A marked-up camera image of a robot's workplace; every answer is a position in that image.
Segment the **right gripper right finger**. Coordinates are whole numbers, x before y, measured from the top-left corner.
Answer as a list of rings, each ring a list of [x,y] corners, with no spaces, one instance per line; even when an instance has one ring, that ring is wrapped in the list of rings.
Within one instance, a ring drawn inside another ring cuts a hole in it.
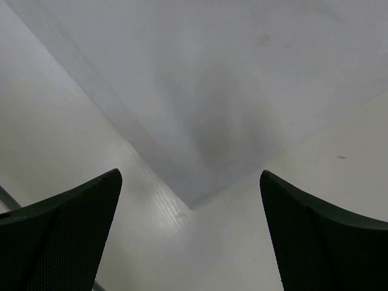
[[[284,290],[387,290],[387,223],[265,170],[260,191]]]

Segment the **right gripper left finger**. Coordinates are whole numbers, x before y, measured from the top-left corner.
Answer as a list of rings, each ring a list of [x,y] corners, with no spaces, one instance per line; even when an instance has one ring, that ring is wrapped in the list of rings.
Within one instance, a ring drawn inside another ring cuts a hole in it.
[[[121,187],[113,169],[1,214],[1,290],[92,290]]]

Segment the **white skirt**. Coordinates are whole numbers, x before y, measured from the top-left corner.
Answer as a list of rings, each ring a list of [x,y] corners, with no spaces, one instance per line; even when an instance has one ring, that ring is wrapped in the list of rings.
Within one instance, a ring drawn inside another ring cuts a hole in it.
[[[190,208],[387,89],[386,1],[9,1]]]

